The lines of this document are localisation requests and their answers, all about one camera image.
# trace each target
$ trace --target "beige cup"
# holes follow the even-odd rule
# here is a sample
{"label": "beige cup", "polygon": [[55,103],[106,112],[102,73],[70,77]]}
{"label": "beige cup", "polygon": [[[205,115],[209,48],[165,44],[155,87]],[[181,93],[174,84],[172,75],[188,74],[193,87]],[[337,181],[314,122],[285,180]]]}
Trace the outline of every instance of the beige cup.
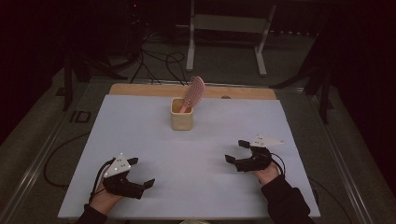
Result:
{"label": "beige cup", "polygon": [[192,108],[186,109],[185,113],[179,113],[183,106],[183,98],[173,98],[171,104],[172,129],[176,131],[188,131],[192,129]]}

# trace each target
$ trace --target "person's hand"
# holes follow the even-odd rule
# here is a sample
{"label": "person's hand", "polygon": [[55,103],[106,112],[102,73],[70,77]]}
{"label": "person's hand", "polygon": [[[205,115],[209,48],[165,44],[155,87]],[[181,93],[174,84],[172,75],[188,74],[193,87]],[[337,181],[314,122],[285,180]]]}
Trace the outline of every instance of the person's hand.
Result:
{"label": "person's hand", "polygon": [[271,162],[265,170],[253,171],[253,174],[259,178],[262,185],[266,185],[279,176],[279,171],[277,170],[277,166]]}
{"label": "person's hand", "polygon": [[120,195],[114,195],[107,192],[105,186],[103,186],[103,178],[96,189],[95,195],[93,196],[90,207],[94,208],[96,211],[107,215],[111,209],[119,202],[123,197]]}

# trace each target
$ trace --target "dark background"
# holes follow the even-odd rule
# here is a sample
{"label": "dark background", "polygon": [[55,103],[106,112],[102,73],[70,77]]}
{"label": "dark background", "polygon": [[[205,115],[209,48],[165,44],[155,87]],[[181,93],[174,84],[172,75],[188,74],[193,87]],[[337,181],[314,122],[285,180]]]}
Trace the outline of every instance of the dark background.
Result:
{"label": "dark background", "polygon": [[[266,5],[250,6],[260,1],[243,6],[236,0],[196,2],[197,11],[209,14],[260,17],[268,9]],[[6,0],[1,4],[0,144],[50,87],[52,77],[63,67],[64,50],[70,43],[93,57],[106,57],[106,41],[136,18],[147,25],[131,25],[136,43],[145,29],[172,36],[175,24],[189,24],[190,19],[190,1],[185,0],[96,1],[95,10],[92,4],[87,0]],[[125,4],[130,6],[129,11],[124,10]],[[351,5],[346,1],[283,1],[272,25],[276,34],[285,31],[316,35],[329,18],[332,20],[326,32],[318,36],[307,61],[326,58],[331,51],[329,43],[341,38],[342,45],[330,66],[332,84],[338,88],[393,193],[394,5],[387,1]]]}

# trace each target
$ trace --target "white tabletop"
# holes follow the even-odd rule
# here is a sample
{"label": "white tabletop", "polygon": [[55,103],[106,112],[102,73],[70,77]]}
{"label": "white tabletop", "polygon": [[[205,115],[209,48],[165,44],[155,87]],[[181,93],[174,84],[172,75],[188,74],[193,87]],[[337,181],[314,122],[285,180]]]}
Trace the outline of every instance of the white tabletop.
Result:
{"label": "white tabletop", "polygon": [[137,184],[155,178],[141,200],[125,198],[109,214],[128,219],[252,219],[268,217],[257,178],[238,173],[228,154],[243,159],[249,149],[238,140],[257,134],[283,140],[269,147],[286,163],[286,179],[300,189],[320,216],[304,166],[277,100],[203,99],[194,108],[190,131],[170,125],[170,97],[108,95],[64,198],[59,217],[83,212],[99,168],[122,152],[137,157],[128,179]]}

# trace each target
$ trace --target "black sleeve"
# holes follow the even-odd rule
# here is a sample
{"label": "black sleeve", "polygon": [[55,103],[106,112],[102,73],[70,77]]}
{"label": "black sleeve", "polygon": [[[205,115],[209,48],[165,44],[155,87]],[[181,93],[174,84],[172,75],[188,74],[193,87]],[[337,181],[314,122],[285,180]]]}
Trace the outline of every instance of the black sleeve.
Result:
{"label": "black sleeve", "polygon": [[285,180],[285,176],[279,175],[263,186],[262,194],[268,201],[268,213],[275,223],[314,223],[308,216],[310,209],[300,190],[292,188]]}
{"label": "black sleeve", "polygon": [[76,224],[104,224],[107,221],[107,216],[96,211],[88,204],[84,205],[84,213],[78,219]]}

